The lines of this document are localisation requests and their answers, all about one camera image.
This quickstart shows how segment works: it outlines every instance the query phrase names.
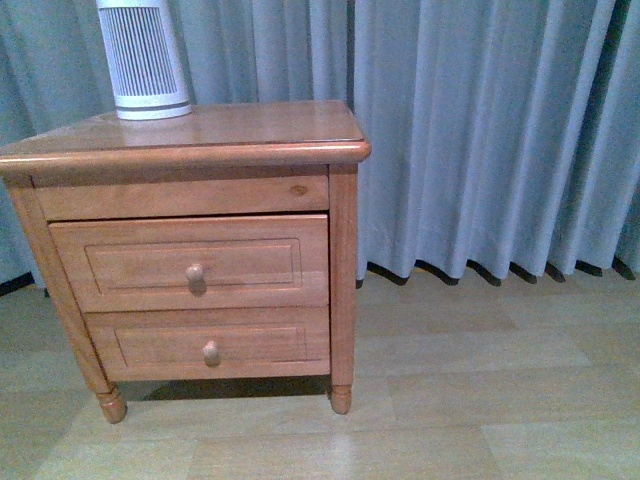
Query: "drawer front panel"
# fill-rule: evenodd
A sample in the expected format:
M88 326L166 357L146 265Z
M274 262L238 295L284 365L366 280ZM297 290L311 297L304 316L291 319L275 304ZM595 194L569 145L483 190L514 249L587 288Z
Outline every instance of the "drawer front panel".
M328 303L326 215L55 223L50 230L85 312Z
M329 373L328 307L87 314L111 380ZM205 346L214 342L215 365Z
M325 167L76 175L68 180L40 175L34 183L49 221L329 209Z

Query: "white air purifier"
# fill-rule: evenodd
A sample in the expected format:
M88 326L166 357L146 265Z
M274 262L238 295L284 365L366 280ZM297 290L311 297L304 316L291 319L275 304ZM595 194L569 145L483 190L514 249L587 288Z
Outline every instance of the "white air purifier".
M98 0L118 118L191 112L166 0Z

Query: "wooden nightstand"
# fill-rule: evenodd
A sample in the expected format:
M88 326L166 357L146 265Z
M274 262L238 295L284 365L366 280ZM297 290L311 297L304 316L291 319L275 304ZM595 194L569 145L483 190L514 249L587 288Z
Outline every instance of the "wooden nightstand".
M0 149L110 422L125 416L125 380L330 374L333 409L347 413L369 152L338 101L105 114Z

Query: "vent slats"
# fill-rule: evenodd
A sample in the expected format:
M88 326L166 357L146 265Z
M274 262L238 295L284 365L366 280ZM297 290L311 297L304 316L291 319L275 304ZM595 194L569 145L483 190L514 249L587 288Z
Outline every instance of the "vent slats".
M119 96L176 93L169 50L155 7L103 8L99 10L113 87Z

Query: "curtain fold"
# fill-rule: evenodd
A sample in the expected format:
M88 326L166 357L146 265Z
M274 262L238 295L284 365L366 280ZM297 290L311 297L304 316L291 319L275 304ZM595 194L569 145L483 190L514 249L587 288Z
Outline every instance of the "curtain fold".
M170 2L196 103L347 99L358 278L640 270L640 0ZM113 110L95 4L0 2L0 144ZM34 270L0 191L0 266Z

